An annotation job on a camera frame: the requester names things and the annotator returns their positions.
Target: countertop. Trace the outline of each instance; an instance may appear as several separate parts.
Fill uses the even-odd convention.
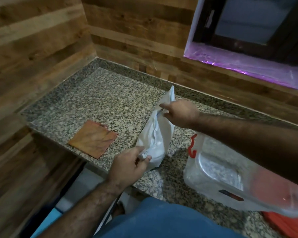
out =
[[[92,162],[99,169],[108,171],[116,154],[135,145],[153,107],[165,93],[165,90],[126,76],[99,68],[94,61],[25,110],[23,115],[29,126],[40,134]],[[177,89],[175,93],[177,99],[182,98],[177,95]],[[195,101],[194,104],[208,114],[237,117],[205,104]],[[67,144],[89,119],[107,124],[109,130],[119,134],[99,160]],[[258,212],[230,209],[186,186],[183,169],[193,133],[192,130],[175,127],[167,156],[160,167],[144,174],[134,187],[160,200],[191,207],[217,224],[244,236],[280,237]]]

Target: wood panel wall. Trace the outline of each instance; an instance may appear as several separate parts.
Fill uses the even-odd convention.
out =
[[[82,0],[100,58],[298,124],[298,90],[183,57],[198,0]]]
[[[15,237],[82,160],[19,112],[96,57],[81,0],[0,0],[0,237]]]

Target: red clip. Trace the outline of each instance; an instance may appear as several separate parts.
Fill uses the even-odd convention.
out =
[[[193,151],[192,151],[192,148],[193,148],[193,145],[194,145],[194,139],[195,139],[195,137],[196,137],[197,135],[198,135],[198,134],[194,134],[194,135],[191,137],[191,145],[190,145],[190,147],[188,148],[189,156],[190,156],[192,159],[195,159],[195,156],[196,156],[196,150],[193,150]]]

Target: plastic container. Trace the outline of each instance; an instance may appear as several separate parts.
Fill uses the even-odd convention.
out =
[[[191,140],[184,169],[188,186],[237,210],[298,217],[298,185],[202,133]]]

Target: forearm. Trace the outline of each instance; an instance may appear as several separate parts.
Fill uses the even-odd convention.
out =
[[[122,189],[117,185],[104,182],[46,229],[39,238],[93,236],[102,214],[121,192]]]
[[[191,128],[298,184],[297,130],[202,113]]]

